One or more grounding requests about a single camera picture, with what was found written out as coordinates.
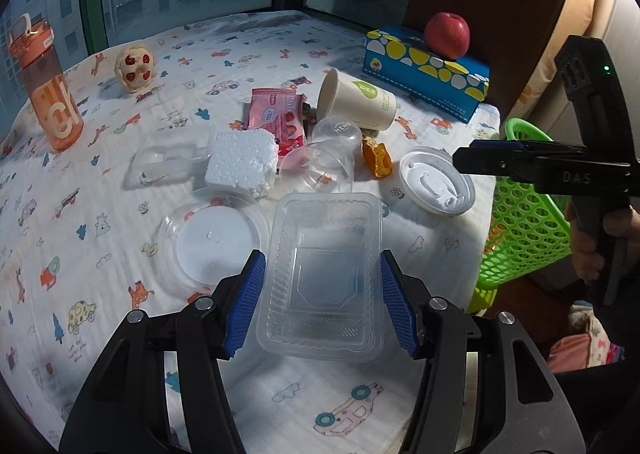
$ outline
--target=apple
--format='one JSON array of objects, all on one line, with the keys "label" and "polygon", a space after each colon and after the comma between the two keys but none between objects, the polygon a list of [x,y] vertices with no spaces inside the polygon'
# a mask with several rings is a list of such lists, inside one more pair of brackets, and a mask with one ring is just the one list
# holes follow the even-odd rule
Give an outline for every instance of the apple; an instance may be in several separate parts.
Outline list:
[{"label": "apple", "polygon": [[469,49],[469,25],[457,14],[438,12],[424,27],[424,42],[434,53],[456,60]]}]

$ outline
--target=white styrofoam block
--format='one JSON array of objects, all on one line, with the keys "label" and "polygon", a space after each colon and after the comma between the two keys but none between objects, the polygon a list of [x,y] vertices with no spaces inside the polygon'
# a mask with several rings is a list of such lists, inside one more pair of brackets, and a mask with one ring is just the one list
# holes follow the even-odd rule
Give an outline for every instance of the white styrofoam block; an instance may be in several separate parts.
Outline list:
[{"label": "white styrofoam block", "polygon": [[205,181],[266,195],[275,180],[278,146],[266,129],[220,131],[211,150]]}]

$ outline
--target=blue gripper pad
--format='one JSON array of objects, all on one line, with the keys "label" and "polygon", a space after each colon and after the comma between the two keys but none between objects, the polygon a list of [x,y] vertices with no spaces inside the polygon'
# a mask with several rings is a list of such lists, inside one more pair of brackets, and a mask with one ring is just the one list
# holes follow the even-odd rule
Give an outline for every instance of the blue gripper pad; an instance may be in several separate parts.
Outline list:
[{"label": "blue gripper pad", "polygon": [[226,336],[222,344],[225,354],[233,357],[243,345],[249,331],[255,306],[264,284],[266,258],[262,252],[250,257],[250,263],[242,270],[242,287],[226,317]]},{"label": "blue gripper pad", "polygon": [[384,254],[380,255],[380,270],[382,271],[382,296],[396,330],[398,342],[413,357],[420,347],[415,331],[415,313],[406,300],[400,280],[394,275]]}]

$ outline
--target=silver screw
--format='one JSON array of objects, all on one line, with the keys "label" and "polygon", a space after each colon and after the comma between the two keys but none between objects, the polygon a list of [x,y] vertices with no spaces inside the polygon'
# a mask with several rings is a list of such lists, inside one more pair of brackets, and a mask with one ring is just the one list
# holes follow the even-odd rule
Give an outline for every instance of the silver screw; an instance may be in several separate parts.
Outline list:
[{"label": "silver screw", "polygon": [[144,316],[145,314],[141,309],[135,309],[129,312],[129,314],[127,315],[127,320],[130,323],[135,324],[144,319]]},{"label": "silver screw", "polygon": [[447,309],[447,301],[445,301],[442,297],[433,297],[433,299],[429,301],[429,306],[431,306],[433,309]]},{"label": "silver screw", "polygon": [[498,314],[498,319],[500,319],[500,322],[502,322],[503,324],[513,324],[514,322],[516,322],[516,318],[508,311],[501,311]]},{"label": "silver screw", "polygon": [[196,300],[196,308],[198,309],[209,309],[213,306],[213,299],[210,297],[200,297]]}]

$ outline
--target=green leaf logo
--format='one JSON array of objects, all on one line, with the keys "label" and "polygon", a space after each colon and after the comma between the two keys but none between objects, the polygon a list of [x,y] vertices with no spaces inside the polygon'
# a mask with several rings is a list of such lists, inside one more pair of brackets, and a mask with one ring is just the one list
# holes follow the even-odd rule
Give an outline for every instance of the green leaf logo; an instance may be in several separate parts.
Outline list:
[{"label": "green leaf logo", "polygon": [[353,83],[358,87],[362,94],[368,99],[374,99],[378,96],[378,90],[372,84],[363,80],[354,80]]}]

